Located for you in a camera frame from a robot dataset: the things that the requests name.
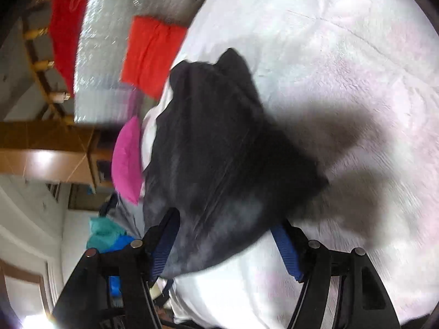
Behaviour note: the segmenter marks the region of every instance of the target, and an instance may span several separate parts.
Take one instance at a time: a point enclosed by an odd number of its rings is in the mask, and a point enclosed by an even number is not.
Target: grey cloth
[[[107,217],[122,226],[127,235],[136,239],[141,239],[145,233],[143,202],[134,205],[118,194],[117,205],[108,211]]]

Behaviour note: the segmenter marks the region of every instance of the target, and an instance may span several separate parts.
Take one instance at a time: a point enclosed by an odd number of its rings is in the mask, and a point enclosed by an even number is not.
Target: white blanket
[[[246,59],[268,115],[330,186],[292,219],[330,249],[361,246],[401,322],[439,300],[439,37],[413,0],[206,0],[174,64]],[[146,117],[149,162],[155,117]],[[204,325],[284,328],[300,285],[270,234],[177,278],[173,309]],[[331,288],[322,328],[330,328]]]

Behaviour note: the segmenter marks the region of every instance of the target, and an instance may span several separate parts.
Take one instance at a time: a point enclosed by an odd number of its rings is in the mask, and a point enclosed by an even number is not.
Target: orange towel
[[[158,100],[187,28],[135,16],[128,38],[122,81]]]

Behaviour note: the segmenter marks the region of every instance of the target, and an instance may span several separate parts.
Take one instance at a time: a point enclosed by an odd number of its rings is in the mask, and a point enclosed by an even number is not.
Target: pink pillow
[[[134,116],[122,130],[114,146],[111,178],[120,195],[137,205],[142,188],[140,168],[140,121]]]

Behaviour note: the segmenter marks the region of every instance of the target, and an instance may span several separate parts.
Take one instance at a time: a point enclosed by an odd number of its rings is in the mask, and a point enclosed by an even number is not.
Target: red cloth
[[[147,16],[135,16],[123,63],[122,81],[158,100],[187,28]]]
[[[88,0],[52,0],[49,33],[55,68],[73,96],[76,51]]]

